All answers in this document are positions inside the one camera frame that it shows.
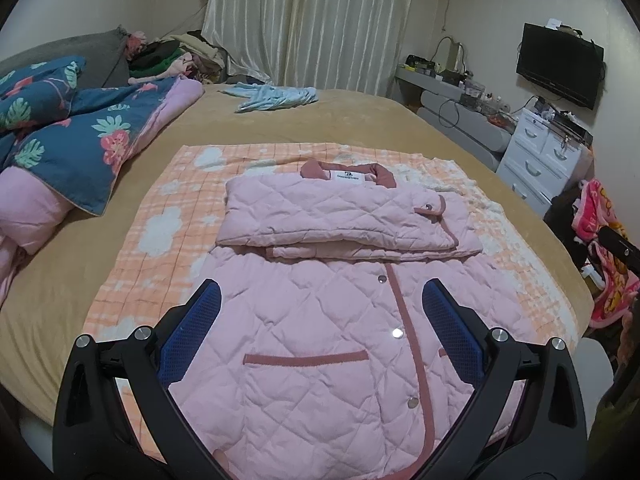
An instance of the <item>tan bed sheet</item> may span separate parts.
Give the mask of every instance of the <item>tan bed sheet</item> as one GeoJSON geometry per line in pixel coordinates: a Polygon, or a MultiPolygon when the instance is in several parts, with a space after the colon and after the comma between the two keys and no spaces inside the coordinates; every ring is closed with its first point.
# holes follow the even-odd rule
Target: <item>tan bed sheet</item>
{"type": "Polygon", "coordinates": [[[23,269],[0,310],[0,382],[52,423],[71,345],[107,278],[140,202],[183,145],[338,142],[455,160],[542,259],[569,299],[581,330],[593,301],[561,243],[515,193],[472,155],[396,102],[356,92],[320,92],[313,105],[235,114],[240,99],[206,94],[121,172],[105,215],[73,211],[23,269]]]}

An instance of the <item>orange plaid blanket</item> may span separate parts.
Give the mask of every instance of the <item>orange plaid blanket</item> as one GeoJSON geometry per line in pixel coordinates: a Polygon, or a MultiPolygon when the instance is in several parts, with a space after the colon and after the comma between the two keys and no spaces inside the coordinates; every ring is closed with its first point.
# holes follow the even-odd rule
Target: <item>orange plaid blanket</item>
{"type": "MultiPolygon", "coordinates": [[[[199,285],[201,266],[225,215],[226,181],[238,174],[299,171],[309,158],[341,164],[377,162],[396,180],[460,193],[484,252],[513,283],[540,342],[561,336],[575,349],[580,334],[564,293],[502,207],[457,164],[328,143],[183,146],[143,199],[113,270],[89,310],[84,332],[98,341],[126,338],[135,327],[153,326],[169,308],[184,304],[199,285]]],[[[126,381],[119,381],[143,449],[159,456],[126,381]]]]}

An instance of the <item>bedroom floor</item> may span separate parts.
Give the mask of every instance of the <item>bedroom floor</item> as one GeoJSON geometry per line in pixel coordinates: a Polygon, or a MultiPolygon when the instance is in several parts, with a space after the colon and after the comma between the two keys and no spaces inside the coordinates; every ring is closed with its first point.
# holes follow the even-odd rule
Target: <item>bedroom floor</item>
{"type": "MultiPolygon", "coordinates": [[[[587,432],[590,432],[598,403],[613,384],[613,371],[600,343],[588,338],[580,340],[574,355],[574,366],[584,403],[587,432]]],[[[33,452],[53,471],[52,427],[22,408],[20,432],[33,452]]]]}

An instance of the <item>gray pillow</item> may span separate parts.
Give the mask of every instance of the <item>gray pillow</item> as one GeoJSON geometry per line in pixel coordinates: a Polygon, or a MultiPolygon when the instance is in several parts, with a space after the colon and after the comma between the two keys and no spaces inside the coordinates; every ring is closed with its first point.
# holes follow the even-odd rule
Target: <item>gray pillow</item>
{"type": "Polygon", "coordinates": [[[0,61],[0,77],[30,64],[65,56],[82,56],[86,59],[86,66],[78,78],[78,88],[127,86],[126,45],[127,31],[122,27],[51,41],[0,61]]]}

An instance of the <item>green clothing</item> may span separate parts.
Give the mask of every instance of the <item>green clothing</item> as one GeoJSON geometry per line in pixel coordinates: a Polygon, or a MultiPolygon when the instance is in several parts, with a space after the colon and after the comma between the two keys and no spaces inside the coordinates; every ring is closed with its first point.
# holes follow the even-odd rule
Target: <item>green clothing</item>
{"type": "Polygon", "coordinates": [[[162,72],[167,70],[171,66],[171,63],[174,62],[174,60],[178,59],[182,54],[184,54],[184,51],[181,48],[176,48],[168,58],[163,59],[157,65],[153,65],[150,68],[145,68],[144,70],[129,70],[129,74],[131,77],[135,77],[136,79],[139,77],[160,75],[162,72]]]}
{"type": "Polygon", "coordinates": [[[596,462],[615,441],[616,435],[629,420],[637,403],[636,399],[621,410],[617,410],[612,404],[600,403],[589,436],[587,456],[590,463],[596,462]]]}

